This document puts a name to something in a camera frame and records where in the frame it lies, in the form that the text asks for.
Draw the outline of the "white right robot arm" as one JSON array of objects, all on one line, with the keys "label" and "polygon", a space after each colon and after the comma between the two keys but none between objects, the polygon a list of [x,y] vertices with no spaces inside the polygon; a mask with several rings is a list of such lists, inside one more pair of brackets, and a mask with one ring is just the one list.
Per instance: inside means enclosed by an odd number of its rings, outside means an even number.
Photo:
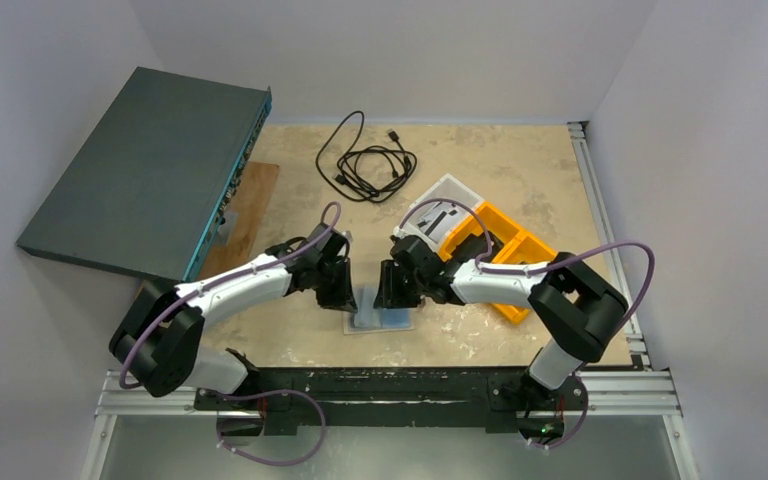
[{"label": "white right robot arm", "polygon": [[397,238],[382,261],[376,309],[412,309],[423,301],[493,303],[536,314],[550,334],[527,379],[559,389],[583,365],[599,361],[630,305],[600,274],[569,252],[538,263],[487,263],[474,243],[443,259],[415,235]]}]

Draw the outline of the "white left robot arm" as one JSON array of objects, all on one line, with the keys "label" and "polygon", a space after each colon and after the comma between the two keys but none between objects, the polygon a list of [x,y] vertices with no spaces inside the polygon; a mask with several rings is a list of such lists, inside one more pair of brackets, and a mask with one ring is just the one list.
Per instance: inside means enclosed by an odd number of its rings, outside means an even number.
[{"label": "white left robot arm", "polygon": [[326,310],[354,312],[350,240],[325,224],[269,247],[250,262],[201,281],[143,283],[110,342],[120,385],[155,398],[182,386],[222,396],[258,393],[259,370],[234,349],[202,345],[209,329],[244,310],[311,290]]}]

